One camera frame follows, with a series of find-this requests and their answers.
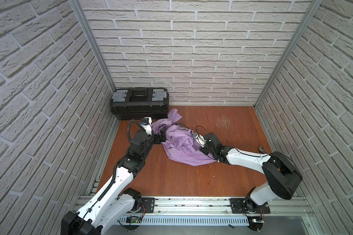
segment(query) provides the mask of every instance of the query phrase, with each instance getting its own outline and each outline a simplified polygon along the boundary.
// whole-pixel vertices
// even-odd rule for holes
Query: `wooden floor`
[[[183,116],[179,121],[196,130],[197,125],[213,132],[222,145],[258,153],[258,147],[271,148],[252,107],[240,106],[171,106]],[[115,163],[129,146],[126,128],[129,121],[121,121],[113,147],[98,186],[100,189],[113,174]],[[138,128],[132,125],[131,136]],[[255,186],[266,182],[257,171],[224,163],[193,167],[170,160],[162,145],[153,145],[146,164],[127,186],[142,195],[245,196]]]

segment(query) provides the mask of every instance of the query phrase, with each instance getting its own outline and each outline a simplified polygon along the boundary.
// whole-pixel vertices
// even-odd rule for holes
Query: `vented metal panel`
[[[119,219],[122,225],[127,217],[125,215]],[[180,215],[146,215],[141,223],[131,223],[131,225],[184,225],[184,226],[248,226],[248,220],[245,216],[180,216]]]

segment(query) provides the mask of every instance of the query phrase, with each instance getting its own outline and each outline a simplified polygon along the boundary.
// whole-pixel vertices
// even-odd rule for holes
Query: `black toolbox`
[[[120,88],[114,92],[110,106],[118,120],[167,118],[169,94],[165,88]]]

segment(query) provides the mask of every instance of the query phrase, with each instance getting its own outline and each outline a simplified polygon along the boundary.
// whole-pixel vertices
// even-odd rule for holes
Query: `wire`
[[[185,126],[186,128],[190,129],[188,126],[184,125],[183,123],[176,123],[176,124],[174,124],[174,125],[183,125],[183,126]]]
[[[120,161],[117,161],[115,163],[114,170],[113,170],[113,177],[111,178],[111,181],[110,181],[109,185],[105,188],[103,193],[101,195],[99,195],[97,201],[100,201],[104,197],[104,195],[108,192],[108,190],[111,188],[111,186],[115,183],[115,180],[116,180],[116,168],[118,167],[119,162]]]
[[[264,210],[263,210],[263,208],[261,208],[261,207],[260,207],[260,210],[263,212],[263,221],[265,222],[265,219],[264,219],[264,215],[265,215]]]
[[[262,220],[262,219],[263,219],[262,217],[263,217],[263,212],[264,212],[264,211],[263,211],[263,208],[261,208],[261,207],[260,207],[259,210],[260,210],[260,217],[259,217],[259,219]]]
[[[93,206],[94,206],[97,202],[98,202],[98,200],[95,201],[94,204],[86,211],[84,217],[81,219],[81,222],[80,222],[80,225],[79,225],[79,229],[77,230],[77,234],[79,234],[79,232],[80,232],[81,225],[82,225],[82,222],[83,222],[84,219],[85,219],[85,216],[86,216],[89,212],[91,212],[91,209],[93,208]]]
[[[128,139],[128,141],[131,141],[131,135],[129,134],[129,129],[130,129],[132,123],[136,123],[136,125],[138,125],[138,127],[140,127],[143,131],[145,131],[144,127],[141,126],[136,120],[134,120],[134,119],[130,120],[128,123],[128,126],[127,126],[127,139]]]
[[[222,151],[225,149],[225,148],[234,148],[234,147],[231,147],[231,146],[225,146],[225,147],[223,147],[222,149],[221,149],[221,151],[220,151],[220,157],[222,157]]]
[[[125,228],[125,229],[127,229],[126,227],[124,227],[123,225],[122,225],[122,223],[118,220],[118,222],[119,222],[119,224],[123,227],[123,228]]]
[[[240,209],[245,214],[245,216],[248,218],[248,216],[247,216],[247,214],[246,214],[246,212],[245,212],[245,210],[243,208],[240,208],[238,206],[237,206],[237,208]]]
[[[143,214],[141,215],[141,219],[143,219],[144,216],[145,216],[145,205],[144,205],[144,203],[142,204],[142,206],[143,206],[143,208],[144,208],[144,211],[143,211]]]
[[[241,154],[247,155],[247,156],[251,156],[251,157],[266,157],[268,155],[271,155],[272,153],[268,153],[267,155],[264,156],[254,156],[254,155],[250,155],[250,154],[246,154],[246,153],[242,153],[238,148],[236,148],[236,150],[238,150]]]
[[[84,221],[84,218],[85,216],[88,214],[89,210],[85,213],[84,217],[82,218],[81,222],[80,222],[80,225],[79,225],[79,229],[77,230],[77,234],[79,234],[80,232],[80,229],[81,229],[81,225],[82,225],[82,222]]]
[[[198,127],[201,127],[202,129],[204,129],[208,136],[209,136],[209,134],[208,134],[207,130],[206,130],[203,126],[196,126],[195,129],[196,129],[196,134],[198,134],[198,138],[201,139],[203,142],[205,142],[205,140],[203,140],[203,139],[200,137],[200,134],[199,134],[199,132],[198,132]]]

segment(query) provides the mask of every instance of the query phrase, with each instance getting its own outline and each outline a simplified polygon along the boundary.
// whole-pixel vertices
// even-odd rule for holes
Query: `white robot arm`
[[[136,123],[141,128],[133,139],[129,135],[132,123]],[[152,132],[151,123],[151,118],[143,118],[141,124],[135,120],[130,121],[127,127],[130,146],[124,157],[116,163],[113,176],[76,214],[68,212],[63,217],[61,235],[104,234],[124,213],[136,212],[140,209],[141,193],[129,188],[121,196],[119,194],[145,165],[145,159],[152,145],[166,140],[166,129],[162,129],[159,135],[155,135]],[[240,202],[240,208],[249,213],[256,213],[261,206],[275,198],[291,199],[302,180],[299,171],[282,153],[259,154],[222,146],[213,133],[201,136],[188,128],[179,128],[191,132],[200,144],[200,150],[205,154],[211,153],[218,162],[244,166],[266,176],[267,182],[253,188]]]
[[[133,139],[129,135],[132,123],[140,127]],[[165,130],[159,135],[152,132],[152,119],[131,120],[127,127],[130,146],[124,157],[115,164],[113,175],[94,197],[76,213],[68,212],[62,219],[61,235],[104,234],[124,213],[140,209],[141,193],[131,188],[119,194],[131,183],[145,165],[152,145],[165,141]]]
[[[278,197],[290,200],[302,181],[302,175],[290,160],[280,152],[252,153],[231,146],[222,146],[214,133],[201,136],[193,133],[206,155],[211,153],[218,162],[239,165],[265,175],[267,182],[253,188],[245,197],[242,209],[255,213],[266,202]]]

